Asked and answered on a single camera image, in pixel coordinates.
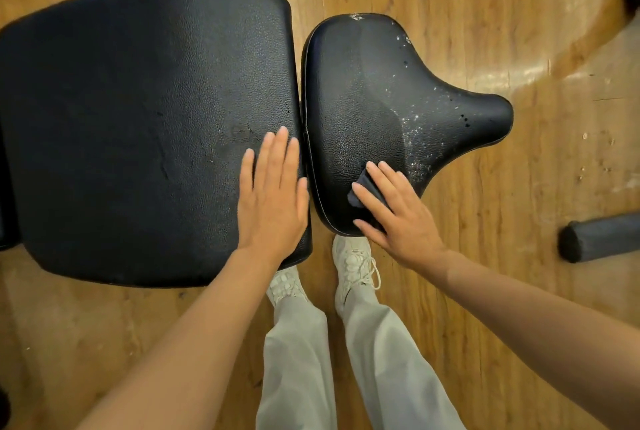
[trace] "hand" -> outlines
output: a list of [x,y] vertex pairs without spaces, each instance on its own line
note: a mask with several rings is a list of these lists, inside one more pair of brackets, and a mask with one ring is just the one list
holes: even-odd
[[268,132],[262,141],[253,175],[251,149],[247,149],[240,169],[238,201],[238,248],[251,248],[280,265],[293,253],[307,229],[309,193],[307,178],[298,179],[300,143],[280,127],[277,135]]
[[433,216],[422,204],[409,180],[386,162],[380,162],[377,166],[367,162],[367,172],[390,209],[361,184],[354,182],[353,191],[387,234],[361,219],[353,223],[364,236],[384,248],[401,265],[416,271],[436,269],[447,248],[440,239]]

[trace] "leg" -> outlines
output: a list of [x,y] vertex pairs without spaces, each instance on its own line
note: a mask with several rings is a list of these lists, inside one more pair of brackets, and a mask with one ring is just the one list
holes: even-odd
[[336,309],[344,321],[351,366],[373,428],[463,430],[458,412],[411,334],[393,310],[378,302],[369,243],[363,238],[348,240],[334,242],[333,259],[342,281]]
[[257,430],[336,430],[324,313],[309,302],[295,267],[276,273],[268,295],[275,325],[264,341]]

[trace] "foot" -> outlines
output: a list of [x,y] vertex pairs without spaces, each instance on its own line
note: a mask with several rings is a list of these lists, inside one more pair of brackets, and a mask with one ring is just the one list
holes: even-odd
[[[370,285],[380,288],[380,272],[371,256],[369,240],[364,237],[336,236],[333,239],[333,263],[338,270],[338,290],[335,293],[335,309],[342,317],[344,302],[354,285]],[[373,274],[378,276],[378,285],[373,283]]]
[[284,297],[302,297],[309,300],[305,290],[300,283],[300,275],[298,275],[298,267],[292,266],[284,270],[278,270],[276,275],[271,279],[269,288],[267,289],[267,297],[274,307]]

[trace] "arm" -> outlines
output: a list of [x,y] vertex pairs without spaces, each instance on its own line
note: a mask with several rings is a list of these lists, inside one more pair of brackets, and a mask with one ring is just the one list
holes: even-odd
[[158,345],[80,424],[78,430],[210,430],[253,315],[308,222],[300,147],[288,132],[267,134],[253,178],[244,154],[238,248]]
[[640,331],[594,310],[496,274],[446,249],[433,218],[401,173],[367,165],[389,207],[354,192],[387,234],[356,225],[484,323],[533,371],[612,429],[640,421]]

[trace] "left hand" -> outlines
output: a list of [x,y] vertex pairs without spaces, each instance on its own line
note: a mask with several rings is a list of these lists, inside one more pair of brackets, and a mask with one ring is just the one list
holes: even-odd
[[307,178],[298,179],[300,143],[280,127],[262,141],[253,174],[255,153],[247,149],[240,169],[238,249],[255,250],[276,266],[293,253],[307,229]]

